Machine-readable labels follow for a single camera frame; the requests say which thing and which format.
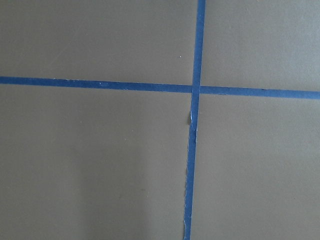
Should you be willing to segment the brown paper table cover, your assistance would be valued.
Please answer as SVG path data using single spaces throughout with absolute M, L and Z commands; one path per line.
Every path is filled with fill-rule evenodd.
M 0 77 L 192 86 L 198 0 L 3 0 Z M 206 0 L 201 85 L 320 92 L 317 0 Z M 183 240 L 191 93 L 0 83 L 3 240 Z M 190 240 L 320 237 L 320 99 L 200 94 Z

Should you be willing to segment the blue tape strip crosswise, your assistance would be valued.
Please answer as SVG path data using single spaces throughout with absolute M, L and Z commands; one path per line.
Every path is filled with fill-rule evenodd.
M 2 76 L 1 84 L 45 86 L 45 87 L 68 87 L 85 89 L 108 89 L 125 91 L 149 91 L 168 93 L 191 93 L 193 87 L 183 84 L 160 84 L 160 83 L 136 83 L 117 81 L 96 81 L 96 80 L 73 80 L 73 79 L 51 79 L 32 77 L 10 77 Z M 243 87 L 223 87 L 223 86 L 200 86 L 200 94 L 206 95 L 226 95 L 226 96 L 246 96 L 246 97 L 269 97 L 269 98 L 290 98 L 290 99 L 310 99 L 318 100 L 318 91 L 287 90 L 287 89 L 262 89 Z

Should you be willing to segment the blue tape strip lengthwise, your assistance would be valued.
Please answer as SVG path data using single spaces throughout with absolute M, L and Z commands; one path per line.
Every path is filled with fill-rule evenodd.
M 205 14 L 206 14 L 206 1 L 199 0 L 197 2 L 197 13 L 196 13 L 194 59 L 193 59 L 191 102 L 190 102 L 190 124 L 189 124 L 189 133 L 188 133 L 188 152 L 187 152 L 186 179 L 185 179 L 185 198 L 184 198 L 184 216 L 183 216 L 183 223 L 184 223 L 183 239 L 184 240 L 191 239 L 191 230 L 192 230 L 194 178 L 195 178 L 195 166 L 196 166 L 199 101 L 200 101 L 200 92 L 201 92 Z

